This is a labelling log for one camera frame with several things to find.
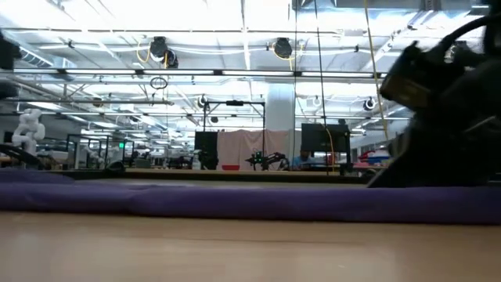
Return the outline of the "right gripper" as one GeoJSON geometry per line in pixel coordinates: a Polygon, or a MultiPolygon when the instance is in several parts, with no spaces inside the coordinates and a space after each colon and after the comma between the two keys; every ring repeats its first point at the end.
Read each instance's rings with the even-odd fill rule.
{"type": "Polygon", "coordinates": [[[438,44],[446,52],[483,27],[483,52],[455,51],[453,63],[469,70],[438,95],[430,128],[413,121],[388,144],[391,162],[369,187],[485,186],[501,177],[501,0],[486,1],[486,16],[438,44]]]}

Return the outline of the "purple towel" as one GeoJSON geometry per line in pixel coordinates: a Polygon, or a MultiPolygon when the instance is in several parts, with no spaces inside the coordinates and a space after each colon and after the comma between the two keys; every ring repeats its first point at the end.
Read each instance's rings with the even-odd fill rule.
{"type": "Polygon", "coordinates": [[[501,188],[128,185],[3,168],[0,211],[501,226],[501,188]]]}

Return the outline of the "large black monitor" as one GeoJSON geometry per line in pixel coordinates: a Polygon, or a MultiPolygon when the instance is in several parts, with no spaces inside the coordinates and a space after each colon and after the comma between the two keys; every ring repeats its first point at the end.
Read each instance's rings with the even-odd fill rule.
{"type": "Polygon", "coordinates": [[[301,149],[310,152],[347,153],[350,131],[347,125],[302,124],[301,149]]]}

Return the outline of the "person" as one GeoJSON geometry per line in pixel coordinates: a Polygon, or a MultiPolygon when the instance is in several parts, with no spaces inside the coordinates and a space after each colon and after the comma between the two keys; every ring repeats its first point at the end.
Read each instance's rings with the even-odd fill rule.
{"type": "Polygon", "coordinates": [[[301,150],[299,155],[292,158],[290,162],[290,170],[291,171],[301,171],[306,169],[315,162],[314,158],[311,155],[310,151],[301,150]]]}

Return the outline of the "white round column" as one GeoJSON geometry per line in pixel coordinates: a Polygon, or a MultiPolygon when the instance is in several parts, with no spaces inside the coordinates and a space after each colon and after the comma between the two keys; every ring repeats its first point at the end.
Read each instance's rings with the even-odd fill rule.
{"type": "Polygon", "coordinates": [[[292,84],[270,84],[265,101],[265,127],[273,131],[289,131],[294,126],[294,87],[292,84]]]}

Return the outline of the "pink cloth backdrop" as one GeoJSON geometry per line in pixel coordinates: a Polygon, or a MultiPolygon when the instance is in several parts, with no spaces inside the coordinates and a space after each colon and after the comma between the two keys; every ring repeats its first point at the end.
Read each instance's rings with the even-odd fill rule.
{"type": "Polygon", "coordinates": [[[252,171],[251,164],[246,159],[257,151],[265,155],[275,152],[289,156],[292,134],[289,131],[237,130],[219,132],[217,142],[218,170],[224,165],[239,165],[240,171],[252,171]]]}

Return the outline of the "small black monitor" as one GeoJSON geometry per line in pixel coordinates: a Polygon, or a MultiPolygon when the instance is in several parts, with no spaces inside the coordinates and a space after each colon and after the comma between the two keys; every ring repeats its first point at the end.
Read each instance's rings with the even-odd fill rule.
{"type": "Polygon", "coordinates": [[[206,152],[216,151],[218,146],[217,132],[195,132],[195,150],[203,150],[206,152]]]}

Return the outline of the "black overhead frame stand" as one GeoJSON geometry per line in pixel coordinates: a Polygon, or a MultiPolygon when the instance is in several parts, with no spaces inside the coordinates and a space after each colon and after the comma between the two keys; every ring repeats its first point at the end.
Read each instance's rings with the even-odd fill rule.
{"type": "MultiPolygon", "coordinates": [[[[218,101],[207,101],[205,103],[205,108],[203,109],[204,111],[204,117],[203,117],[203,132],[206,132],[206,127],[207,127],[207,119],[210,118],[216,118],[216,114],[213,114],[212,111],[215,110],[219,105],[225,104],[227,107],[242,107],[246,105],[250,105],[251,107],[255,108],[257,105],[261,105],[263,107],[263,112],[258,112],[261,117],[262,117],[262,127],[261,131],[265,131],[265,102],[247,102],[247,101],[241,101],[241,100],[228,100],[225,102],[218,102],[218,101]]],[[[223,129],[220,129],[217,131],[219,132],[227,132],[224,131],[223,129]]],[[[257,151],[251,155],[251,157],[254,154],[258,154],[260,158],[263,158],[264,153],[262,151],[257,151]]],[[[218,166],[218,152],[217,151],[203,151],[200,150],[200,162],[202,164],[203,168],[206,168],[207,170],[215,170],[217,171],[217,166],[218,166]]]]}

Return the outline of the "black framed glass enclosure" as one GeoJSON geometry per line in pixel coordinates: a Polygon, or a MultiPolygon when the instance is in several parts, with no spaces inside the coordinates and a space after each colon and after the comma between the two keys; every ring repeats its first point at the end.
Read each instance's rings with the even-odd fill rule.
{"type": "Polygon", "coordinates": [[[73,170],[102,170],[112,163],[121,161],[135,151],[135,142],[112,135],[68,134],[66,152],[73,170]]]}

